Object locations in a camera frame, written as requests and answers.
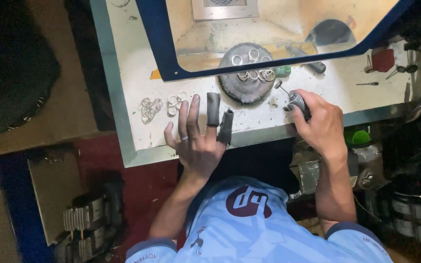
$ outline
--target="workbench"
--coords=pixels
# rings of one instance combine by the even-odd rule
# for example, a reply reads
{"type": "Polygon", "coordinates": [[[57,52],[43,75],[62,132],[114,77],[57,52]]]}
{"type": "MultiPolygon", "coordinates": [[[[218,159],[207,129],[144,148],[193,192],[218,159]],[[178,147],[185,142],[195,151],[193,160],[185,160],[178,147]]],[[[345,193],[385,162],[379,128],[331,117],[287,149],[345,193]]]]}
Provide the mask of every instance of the workbench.
{"type": "MultiPolygon", "coordinates": [[[[125,167],[133,167],[178,158],[165,145],[163,130],[174,123],[173,134],[178,138],[178,115],[168,117],[167,99],[184,91],[188,101],[194,94],[201,96],[199,126],[206,124],[206,93],[222,93],[220,117],[227,108],[235,112],[231,147],[280,140],[296,136],[292,120],[282,110],[287,94],[272,89],[266,97],[250,105],[242,105],[221,91],[216,77],[164,83],[151,80],[157,65],[134,0],[93,0],[92,13],[96,25],[102,59],[113,106],[116,130],[125,167]],[[161,99],[162,109],[147,124],[141,120],[141,101],[161,99]]],[[[407,54],[403,42],[392,45],[396,64],[405,66],[407,54]]],[[[318,50],[342,50],[342,44],[318,46],[318,50]]],[[[305,67],[296,66],[287,78],[282,78],[286,90],[302,88],[315,92],[326,101],[338,105],[344,112],[344,125],[373,122],[400,117],[404,106],[406,83],[410,74],[366,74],[367,55],[323,61],[327,70],[315,75],[305,67]],[[356,86],[377,81],[378,86],[356,86]]]]}

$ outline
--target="red floor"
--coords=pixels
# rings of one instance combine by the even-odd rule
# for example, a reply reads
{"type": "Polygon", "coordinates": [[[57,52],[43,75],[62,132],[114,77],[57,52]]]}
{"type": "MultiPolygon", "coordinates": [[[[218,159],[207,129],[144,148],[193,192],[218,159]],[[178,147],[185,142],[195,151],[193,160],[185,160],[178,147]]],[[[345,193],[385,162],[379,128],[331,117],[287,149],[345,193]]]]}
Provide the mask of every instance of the red floor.
{"type": "MultiPolygon", "coordinates": [[[[125,169],[116,135],[77,141],[74,146],[80,150],[80,177],[87,185],[101,181],[102,171],[119,171],[125,181],[124,218],[128,227],[120,249],[124,261],[126,250],[147,238],[152,220],[173,191],[178,160],[125,169]]],[[[184,243],[183,233],[178,247],[184,243]]]]}

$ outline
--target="pile of silver rings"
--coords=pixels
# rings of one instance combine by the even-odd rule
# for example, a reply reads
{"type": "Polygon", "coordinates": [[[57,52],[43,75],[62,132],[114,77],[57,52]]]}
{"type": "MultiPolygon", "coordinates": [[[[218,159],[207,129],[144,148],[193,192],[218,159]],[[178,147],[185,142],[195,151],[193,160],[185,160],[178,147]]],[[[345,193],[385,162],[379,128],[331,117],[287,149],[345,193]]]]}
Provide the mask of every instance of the pile of silver rings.
{"type": "Polygon", "coordinates": [[[149,98],[144,98],[141,101],[141,113],[142,113],[142,122],[149,123],[154,118],[155,114],[160,111],[162,108],[162,100],[161,99],[155,99],[152,101],[149,98]]]}
{"type": "MultiPolygon", "coordinates": [[[[257,62],[267,62],[272,61],[268,56],[261,57],[259,59],[259,51],[257,49],[252,49],[248,52],[249,63],[257,62]]],[[[240,66],[243,64],[243,58],[241,56],[235,55],[231,58],[231,63],[234,66],[240,66]]],[[[253,81],[260,79],[261,81],[273,81],[276,78],[276,74],[272,69],[261,69],[259,71],[246,71],[237,73],[238,77],[242,81],[251,79],[253,81]]]]}
{"type": "Polygon", "coordinates": [[[167,105],[168,105],[167,115],[169,117],[174,117],[178,113],[178,111],[180,110],[182,102],[184,102],[187,98],[188,98],[188,94],[186,94],[186,92],[184,92],[184,91],[180,91],[178,93],[178,96],[171,95],[170,97],[168,97],[168,100],[167,100],[167,105]]]}

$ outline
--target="polishing wheel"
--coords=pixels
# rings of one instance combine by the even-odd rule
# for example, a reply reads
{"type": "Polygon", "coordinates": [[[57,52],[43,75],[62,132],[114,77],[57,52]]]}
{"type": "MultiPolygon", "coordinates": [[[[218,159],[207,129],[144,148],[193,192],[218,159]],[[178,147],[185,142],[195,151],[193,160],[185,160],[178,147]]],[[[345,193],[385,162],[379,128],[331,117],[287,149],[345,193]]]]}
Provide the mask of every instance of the polishing wheel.
{"type": "MultiPolygon", "coordinates": [[[[238,55],[243,59],[243,64],[248,64],[248,53],[252,49],[259,52],[259,59],[264,56],[268,56],[272,59],[269,51],[262,46],[253,43],[241,43],[232,47],[225,53],[224,57],[220,60],[219,67],[233,66],[231,59],[235,55],[238,55]]],[[[259,78],[256,80],[247,79],[243,81],[235,73],[218,76],[218,80],[220,87],[230,98],[240,103],[253,103],[264,98],[272,88],[275,78],[272,81],[261,81],[259,78]]]]}

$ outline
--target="sleeve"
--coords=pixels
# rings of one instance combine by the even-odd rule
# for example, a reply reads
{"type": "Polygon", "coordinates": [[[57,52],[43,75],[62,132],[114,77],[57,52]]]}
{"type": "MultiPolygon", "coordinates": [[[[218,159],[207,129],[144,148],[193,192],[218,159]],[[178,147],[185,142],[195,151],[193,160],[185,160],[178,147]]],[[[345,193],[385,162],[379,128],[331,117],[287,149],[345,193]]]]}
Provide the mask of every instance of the sleeve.
{"type": "Polygon", "coordinates": [[[337,223],[327,231],[325,239],[354,259],[365,262],[392,263],[378,237],[359,224],[337,223]]]}
{"type": "Polygon", "coordinates": [[[176,257],[176,244],[169,238],[139,242],[126,252],[126,263],[171,263],[176,257]]]}

